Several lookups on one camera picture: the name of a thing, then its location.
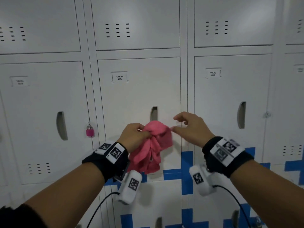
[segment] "pink padlock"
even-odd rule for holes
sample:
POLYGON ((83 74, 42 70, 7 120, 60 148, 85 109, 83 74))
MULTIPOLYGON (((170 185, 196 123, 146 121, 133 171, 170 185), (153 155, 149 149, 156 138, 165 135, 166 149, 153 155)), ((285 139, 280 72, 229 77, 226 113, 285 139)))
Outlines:
POLYGON ((93 129, 93 127, 91 126, 90 123, 88 123, 86 133, 87 133, 87 136, 88 136, 88 137, 93 137, 94 134, 95 134, 94 129, 93 129))

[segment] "person's left hand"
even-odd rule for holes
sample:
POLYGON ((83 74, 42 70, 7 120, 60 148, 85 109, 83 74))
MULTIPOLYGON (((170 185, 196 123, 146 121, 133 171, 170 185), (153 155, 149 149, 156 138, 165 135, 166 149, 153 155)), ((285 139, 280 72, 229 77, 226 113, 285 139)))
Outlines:
POLYGON ((139 131, 144 128, 145 126, 140 123, 128 124, 117 142, 124 145, 128 153, 133 152, 145 139, 151 137, 151 134, 148 131, 139 131))

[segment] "wristband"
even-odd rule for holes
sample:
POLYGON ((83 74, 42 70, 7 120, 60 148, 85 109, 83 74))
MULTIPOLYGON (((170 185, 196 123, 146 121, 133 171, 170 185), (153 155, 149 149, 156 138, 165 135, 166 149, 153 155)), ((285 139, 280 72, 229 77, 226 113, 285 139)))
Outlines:
POLYGON ((102 172, 105 182, 115 177, 123 180, 129 166, 128 151, 118 142, 105 142, 82 163, 92 162, 102 172))
POLYGON ((245 162, 254 159, 237 142, 222 137, 214 137, 208 141, 203 147, 203 153, 208 169, 228 178, 245 162))

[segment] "white sensor device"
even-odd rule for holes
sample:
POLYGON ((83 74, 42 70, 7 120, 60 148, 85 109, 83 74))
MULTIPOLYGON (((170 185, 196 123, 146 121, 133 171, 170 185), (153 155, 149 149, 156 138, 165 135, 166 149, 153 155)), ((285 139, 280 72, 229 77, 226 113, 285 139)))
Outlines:
POLYGON ((210 180, 212 173, 207 171, 207 166, 194 165, 190 167, 189 173, 192 177, 195 188, 201 196, 207 196, 216 191, 215 188, 212 187, 212 181, 210 180))
POLYGON ((131 170, 126 181, 121 183, 118 191, 120 194, 116 196, 115 200, 124 205, 130 205, 136 197, 141 180, 142 175, 135 170, 131 170))

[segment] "forearm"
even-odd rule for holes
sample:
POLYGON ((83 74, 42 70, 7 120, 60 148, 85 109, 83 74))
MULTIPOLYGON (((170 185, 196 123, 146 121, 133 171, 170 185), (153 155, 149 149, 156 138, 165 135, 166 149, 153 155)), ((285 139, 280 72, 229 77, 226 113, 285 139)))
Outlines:
POLYGON ((93 163, 84 163, 25 204, 34 209, 49 228, 75 227, 104 185, 93 163))
POLYGON ((268 228, 304 227, 304 189, 253 160, 230 180, 268 228))

